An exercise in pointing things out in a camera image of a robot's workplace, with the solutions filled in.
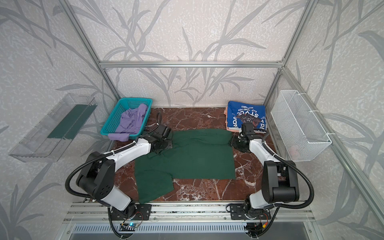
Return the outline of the dark green t shirt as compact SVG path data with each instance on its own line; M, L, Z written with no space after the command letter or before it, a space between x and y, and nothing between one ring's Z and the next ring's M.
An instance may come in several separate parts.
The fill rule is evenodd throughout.
M174 190L174 179L235 179L230 146L232 133L223 129L174 132L172 149L135 160L139 202L151 202Z

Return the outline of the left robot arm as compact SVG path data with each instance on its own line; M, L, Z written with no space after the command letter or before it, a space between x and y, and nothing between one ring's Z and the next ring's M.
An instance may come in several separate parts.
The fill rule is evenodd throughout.
M115 186L115 174L126 164L150 153L172 148L172 130L158 124L132 143L106 153L94 152L66 180L66 189L75 196L96 200L123 219L136 215L135 201Z

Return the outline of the teal plastic laundry basket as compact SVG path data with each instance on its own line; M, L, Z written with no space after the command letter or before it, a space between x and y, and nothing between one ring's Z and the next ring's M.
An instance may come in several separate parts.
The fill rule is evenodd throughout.
M133 140L144 130L153 100L149 98L122 98L118 101L100 133L115 140Z

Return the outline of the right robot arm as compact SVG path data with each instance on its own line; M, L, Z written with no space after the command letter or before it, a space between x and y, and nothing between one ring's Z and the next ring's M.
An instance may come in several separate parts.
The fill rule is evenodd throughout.
M276 204L296 202L300 198L297 172L278 160L252 123L244 123L231 146L254 154L263 165L262 188L241 204L228 204L232 220L268 220Z

